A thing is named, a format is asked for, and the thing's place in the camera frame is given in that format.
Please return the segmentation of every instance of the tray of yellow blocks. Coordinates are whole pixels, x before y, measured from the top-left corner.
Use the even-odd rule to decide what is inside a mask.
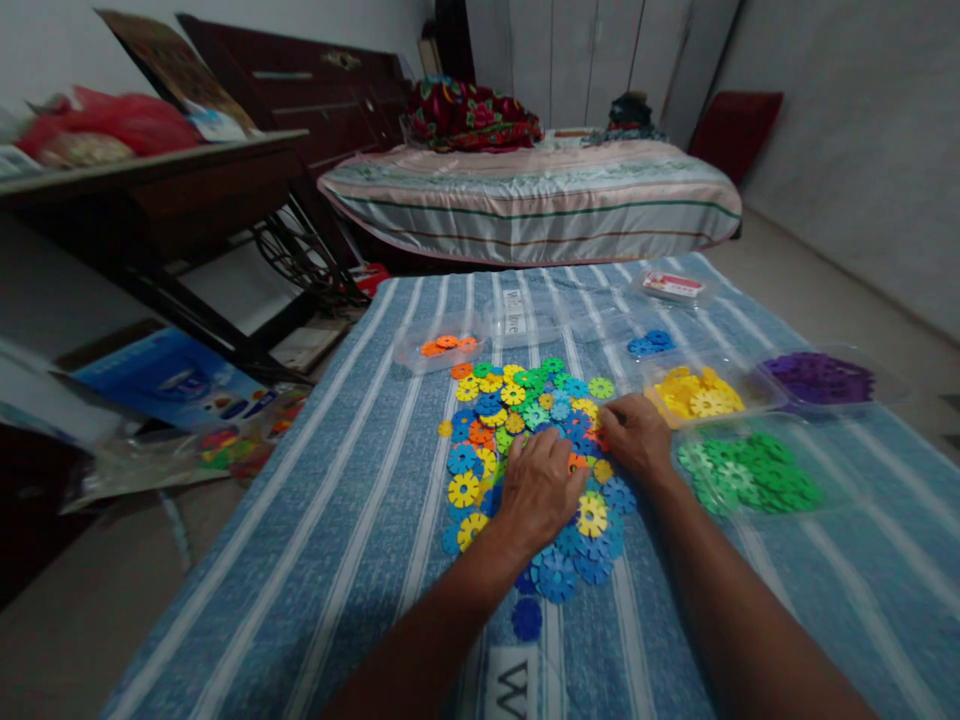
[[[644,358],[640,372],[644,395],[673,429],[758,415],[787,402],[756,363],[716,348],[690,346],[658,353]]]

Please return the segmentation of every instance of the person's left hand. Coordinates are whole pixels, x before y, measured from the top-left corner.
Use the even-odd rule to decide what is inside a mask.
[[[503,503],[495,520],[518,552],[533,557],[577,510],[590,468],[570,474],[572,444],[556,428],[527,440],[517,436],[507,456]]]

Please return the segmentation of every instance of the wardrobe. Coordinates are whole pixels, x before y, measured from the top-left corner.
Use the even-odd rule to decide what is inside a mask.
[[[547,128],[597,127],[628,89],[689,144],[740,0],[467,0],[477,83]]]

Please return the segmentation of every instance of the striped bedsheet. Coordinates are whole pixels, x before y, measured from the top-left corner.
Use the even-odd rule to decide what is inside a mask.
[[[702,256],[667,262],[720,287],[696,317],[660,314],[678,342],[750,357],[800,340]],[[394,364],[396,328],[482,308],[505,289],[551,293],[587,317],[646,312],[638,296],[608,291],[625,288],[640,265],[381,285],[103,717],[317,717],[453,561],[441,548],[449,440],[435,428],[454,411],[455,384]],[[549,345],[494,346],[485,359],[536,365],[553,355],[582,377],[622,377],[623,355],[569,331]],[[831,435],[823,454],[854,468],[871,502],[724,531],[882,716],[960,717],[960,472],[886,410],[837,421]],[[511,694],[530,702],[532,718],[715,715],[642,508],[625,535],[612,582],[544,604],[533,645],[514,638],[511,592],[468,657],[447,716],[512,717],[496,702]],[[528,676],[511,674],[521,662]]]
[[[360,155],[317,186],[384,242],[510,267],[678,255],[729,238],[742,205],[727,177],[648,140],[437,154]]]

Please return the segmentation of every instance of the white paper label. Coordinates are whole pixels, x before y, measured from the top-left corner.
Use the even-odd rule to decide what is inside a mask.
[[[486,720],[534,720],[537,705],[539,656],[537,647],[490,648],[484,683],[483,716]]]
[[[527,331],[527,314],[523,308],[523,293],[503,291],[503,334],[522,335]]]

